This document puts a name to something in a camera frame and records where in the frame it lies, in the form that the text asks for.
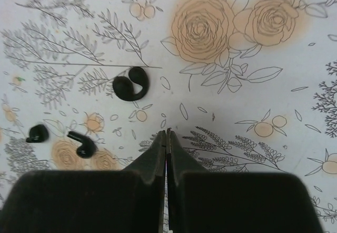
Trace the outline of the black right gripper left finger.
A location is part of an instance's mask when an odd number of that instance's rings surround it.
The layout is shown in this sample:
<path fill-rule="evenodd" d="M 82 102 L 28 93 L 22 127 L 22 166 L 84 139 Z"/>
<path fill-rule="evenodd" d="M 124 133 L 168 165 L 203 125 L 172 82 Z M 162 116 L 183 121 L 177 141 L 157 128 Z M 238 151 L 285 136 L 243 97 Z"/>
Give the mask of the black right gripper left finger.
<path fill-rule="evenodd" d="M 1 232 L 162 232 L 166 133 L 123 170 L 36 170 L 19 178 Z"/>

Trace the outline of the black clip earbud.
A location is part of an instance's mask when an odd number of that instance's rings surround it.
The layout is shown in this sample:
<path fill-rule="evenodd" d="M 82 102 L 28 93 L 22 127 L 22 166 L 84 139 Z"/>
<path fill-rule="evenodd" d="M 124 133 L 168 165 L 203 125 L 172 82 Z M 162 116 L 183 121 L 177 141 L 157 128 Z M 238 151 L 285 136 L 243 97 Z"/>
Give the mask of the black clip earbud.
<path fill-rule="evenodd" d="M 134 84 L 142 89 L 135 93 Z M 128 72 L 128 77 L 117 76 L 113 81 L 113 90 L 116 96 L 127 102 L 137 101 L 144 98 L 150 88 L 150 80 L 147 73 L 141 67 L 132 67 Z"/>

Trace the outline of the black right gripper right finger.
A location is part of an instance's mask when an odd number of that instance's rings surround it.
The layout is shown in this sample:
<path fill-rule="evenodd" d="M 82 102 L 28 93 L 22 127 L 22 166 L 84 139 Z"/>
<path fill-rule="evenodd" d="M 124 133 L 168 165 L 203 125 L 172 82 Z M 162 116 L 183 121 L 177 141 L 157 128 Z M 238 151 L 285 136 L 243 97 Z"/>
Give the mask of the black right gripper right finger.
<path fill-rule="evenodd" d="M 173 232 L 322 232 L 293 174 L 210 172 L 166 132 L 168 227 Z"/>

